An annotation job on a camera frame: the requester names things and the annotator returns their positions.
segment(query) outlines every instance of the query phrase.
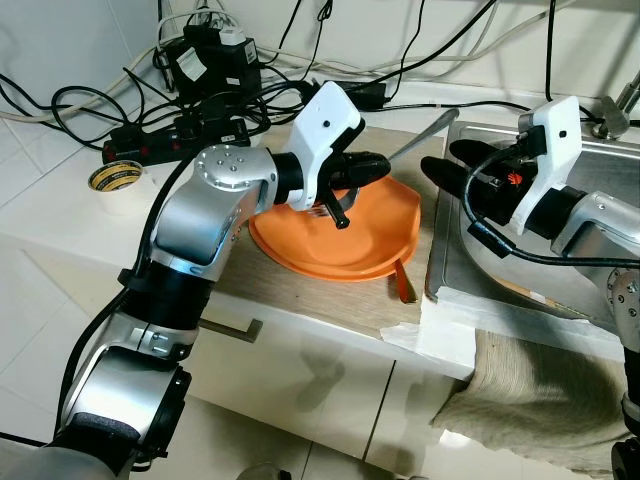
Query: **masking tape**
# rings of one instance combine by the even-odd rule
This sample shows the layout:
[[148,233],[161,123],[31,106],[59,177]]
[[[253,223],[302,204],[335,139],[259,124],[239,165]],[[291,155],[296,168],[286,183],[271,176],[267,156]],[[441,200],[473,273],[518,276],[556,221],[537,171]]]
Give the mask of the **masking tape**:
[[89,188],[103,210],[111,215],[135,215],[147,211],[158,187],[137,162],[118,160],[89,176]]

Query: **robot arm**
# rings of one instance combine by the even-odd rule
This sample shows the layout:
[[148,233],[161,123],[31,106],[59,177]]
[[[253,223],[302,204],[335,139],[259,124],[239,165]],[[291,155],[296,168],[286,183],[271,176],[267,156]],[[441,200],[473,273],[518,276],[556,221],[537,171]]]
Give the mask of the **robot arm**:
[[[127,293],[66,394],[54,440],[5,480],[128,478],[166,455],[191,376],[198,322],[242,224],[276,204],[305,210],[390,171],[386,158],[344,154],[364,121],[337,85],[325,84],[294,122],[285,153],[210,146],[166,201],[142,274],[123,270]],[[348,225],[327,202],[337,228]]]
[[[567,98],[523,115],[520,136],[504,150],[458,140],[451,153],[471,168],[427,157],[421,168],[438,186],[462,197],[469,232],[496,255],[574,266],[609,302],[625,352],[628,392],[622,399],[627,427],[640,435],[640,209],[606,193],[566,185],[581,152],[578,102]],[[484,218],[530,230],[551,240],[558,257],[518,249]],[[640,440],[617,443],[616,479],[640,478]]]

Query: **cabinet handle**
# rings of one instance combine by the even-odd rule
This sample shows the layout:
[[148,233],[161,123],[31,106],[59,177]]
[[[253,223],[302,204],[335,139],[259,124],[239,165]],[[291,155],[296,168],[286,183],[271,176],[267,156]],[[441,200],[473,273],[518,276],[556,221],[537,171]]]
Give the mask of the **cabinet handle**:
[[211,320],[205,320],[204,318],[200,319],[198,325],[207,330],[211,330],[212,332],[226,335],[227,337],[237,338],[238,340],[242,340],[243,342],[247,343],[255,343],[255,341],[258,339],[260,330],[262,330],[263,322],[253,318],[246,332],[244,330],[238,330],[237,328],[232,328],[228,327],[227,325],[212,322]]

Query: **orange plate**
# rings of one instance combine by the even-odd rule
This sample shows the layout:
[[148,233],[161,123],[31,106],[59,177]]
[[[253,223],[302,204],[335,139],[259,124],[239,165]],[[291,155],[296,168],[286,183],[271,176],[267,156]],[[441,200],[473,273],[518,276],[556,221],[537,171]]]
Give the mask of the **orange plate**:
[[336,229],[331,217],[316,218],[286,205],[253,217],[249,231],[281,265],[310,277],[362,282],[395,272],[418,245],[420,195],[385,177],[360,190],[347,211],[351,224]]

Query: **sink basin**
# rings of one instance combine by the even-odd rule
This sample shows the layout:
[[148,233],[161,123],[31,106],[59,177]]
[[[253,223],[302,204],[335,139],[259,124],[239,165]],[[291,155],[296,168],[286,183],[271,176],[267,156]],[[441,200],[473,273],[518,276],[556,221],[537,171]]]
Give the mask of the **sink basin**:
[[[515,129],[478,123],[457,122],[449,130],[449,144],[458,139],[481,140],[504,148],[515,141]],[[632,205],[640,206],[640,146],[583,138],[583,152],[567,181],[586,192],[601,190]],[[429,259],[427,293],[450,287],[517,307],[542,310],[563,318],[588,318],[615,332],[604,295],[572,267],[538,265],[515,257],[500,259],[466,231],[469,225],[459,201],[440,191],[436,209],[433,246]],[[552,255],[550,242],[527,232],[518,237],[502,228],[520,248]],[[568,308],[552,308],[503,285],[517,285],[520,292],[533,291]]]

